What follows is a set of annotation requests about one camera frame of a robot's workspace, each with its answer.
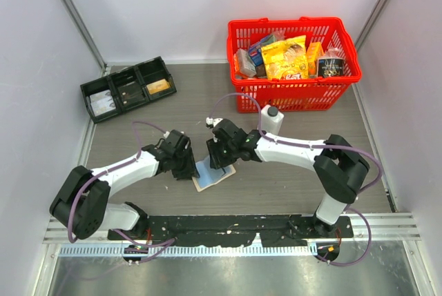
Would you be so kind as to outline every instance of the gray wooden tabletop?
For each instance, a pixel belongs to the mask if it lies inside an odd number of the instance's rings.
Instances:
[[[211,132],[205,119],[214,103],[233,92],[227,64],[169,65],[177,93],[150,105],[97,124],[88,167],[115,163],[136,153],[131,130],[134,120],[151,121],[167,130],[184,131],[192,139],[195,160],[208,155],[206,140]],[[214,117],[232,120],[246,132],[256,127],[255,114],[236,111],[234,98],[226,99]],[[156,144],[161,133],[138,126],[145,144]],[[367,133],[350,88],[335,105],[324,112],[286,112],[280,135],[297,139],[326,139],[330,134],[344,136],[348,142],[371,152]],[[236,215],[313,213],[324,190],[309,170],[281,163],[238,161],[236,174],[218,185],[197,193],[192,181],[176,181],[164,173],[123,189],[112,203],[131,201],[152,215]],[[376,176],[376,167],[367,180]],[[364,213],[391,212],[381,182],[361,195],[354,204]]]

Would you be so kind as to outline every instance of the yellow chip bag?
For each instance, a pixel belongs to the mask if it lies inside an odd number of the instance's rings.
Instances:
[[[261,53],[269,80],[309,78],[305,35],[263,46]]]

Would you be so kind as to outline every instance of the white bottle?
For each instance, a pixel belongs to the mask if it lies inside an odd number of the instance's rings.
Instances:
[[[277,135],[281,129],[284,115],[279,112],[278,108],[271,105],[266,105],[261,110],[261,129]]]

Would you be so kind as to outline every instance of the red basket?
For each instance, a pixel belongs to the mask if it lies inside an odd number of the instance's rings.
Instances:
[[[320,41],[324,51],[330,47],[340,48],[345,58],[344,76],[317,79],[270,81],[267,79],[236,79],[233,54],[247,49],[274,30],[284,30],[285,37],[307,35],[306,45]],[[234,20],[229,22],[227,38],[227,59],[230,76],[236,92],[243,92],[255,98],[261,107],[271,104],[281,111],[311,111],[331,108],[350,84],[362,77],[356,49],[339,18],[307,18],[299,20],[270,21]],[[237,97],[238,112],[256,112],[250,99]]]

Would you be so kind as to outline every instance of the robotic arm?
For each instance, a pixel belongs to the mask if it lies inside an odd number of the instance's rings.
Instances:
[[[199,177],[191,140],[177,130],[166,133],[157,145],[145,146],[140,153],[115,164],[93,170],[74,168],[51,204],[50,214],[67,227],[79,189],[94,176],[103,174],[87,187],[87,195],[81,196],[73,217],[73,232],[79,239],[86,239],[97,230],[111,229],[125,230],[129,237],[143,235],[146,213],[132,203],[108,204],[108,199],[141,179],[168,170],[176,179]]]
[[[314,215],[314,228],[322,236],[335,232],[339,216],[354,203],[369,171],[369,164],[358,153],[312,148],[318,144],[350,146],[339,135],[331,135],[328,140],[301,141],[267,133],[271,141],[258,130],[247,134],[228,119],[216,119],[213,123],[208,119],[207,126],[213,133],[213,138],[206,142],[211,168],[224,168],[241,158],[279,161],[316,172],[326,192]],[[307,144],[307,148],[290,143]]]

